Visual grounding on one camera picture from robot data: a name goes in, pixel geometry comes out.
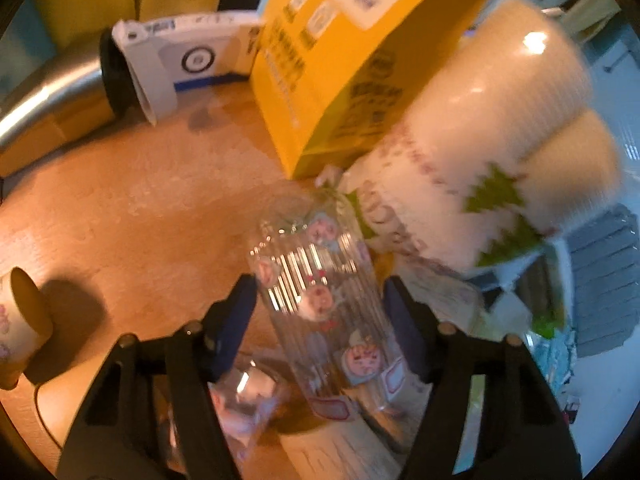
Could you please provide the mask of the clear plastic sticker cup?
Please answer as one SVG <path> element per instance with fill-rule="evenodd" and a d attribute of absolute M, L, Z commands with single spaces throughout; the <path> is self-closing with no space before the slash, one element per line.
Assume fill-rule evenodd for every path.
<path fill-rule="evenodd" d="M 250 238 L 262 303 L 314 414 L 400 417 L 407 367 L 355 211 L 331 190 L 285 196 Z"/>

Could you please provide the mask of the crumpled clear plastic cup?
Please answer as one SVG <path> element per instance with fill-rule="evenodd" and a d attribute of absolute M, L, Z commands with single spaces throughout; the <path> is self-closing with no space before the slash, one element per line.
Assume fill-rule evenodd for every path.
<path fill-rule="evenodd" d="M 290 394 L 288 382 L 256 356 L 241 353 L 216 382 L 210 398 L 235 463 L 242 464 Z"/>

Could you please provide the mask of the paper cup far left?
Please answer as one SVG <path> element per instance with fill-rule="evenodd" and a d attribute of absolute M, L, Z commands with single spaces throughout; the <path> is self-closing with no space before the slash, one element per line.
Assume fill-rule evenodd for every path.
<path fill-rule="evenodd" d="M 1 277 L 1 389 L 12 390 L 53 334 L 50 309 L 32 278 L 18 266 Z"/>

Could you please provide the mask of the paper cup pack, tree print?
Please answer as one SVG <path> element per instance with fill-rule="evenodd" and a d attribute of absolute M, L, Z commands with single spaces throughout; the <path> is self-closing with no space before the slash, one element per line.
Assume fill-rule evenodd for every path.
<path fill-rule="evenodd" d="M 610 206 L 620 153 L 584 59 L 527 0 L 502 0 L 341 191 L 379 252 L 472 274 Z"/>

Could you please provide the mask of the stainless steel thermos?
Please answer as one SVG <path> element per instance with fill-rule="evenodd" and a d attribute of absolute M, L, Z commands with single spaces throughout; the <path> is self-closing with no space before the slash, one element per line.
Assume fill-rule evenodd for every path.
<path fill-rule="evenodd" d="M 138 106 L 124 55 L 106 28 L 73 42 L 2 102 L 1 149 L 39 128 L 75 141 Z"/>

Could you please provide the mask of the white blue small carton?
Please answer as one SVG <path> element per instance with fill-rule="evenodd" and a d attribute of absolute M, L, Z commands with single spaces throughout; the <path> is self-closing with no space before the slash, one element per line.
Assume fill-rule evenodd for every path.
<path fill-rule="evenodd" d="M 155 125 L 178 110 L 179 92 L 250 76 L 264 26 L 255 11 L 181 14 L 119 21 L 112 39 Z"/>

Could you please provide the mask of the yellow paper box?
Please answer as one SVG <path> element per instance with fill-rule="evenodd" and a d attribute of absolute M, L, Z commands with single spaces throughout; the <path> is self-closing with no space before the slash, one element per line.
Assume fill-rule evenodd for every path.
<path fill-rule="evenodd" d="M 250 76 L 285 175 L 348 167 L 397 122 L 486 0 L 268 0 Z"/>

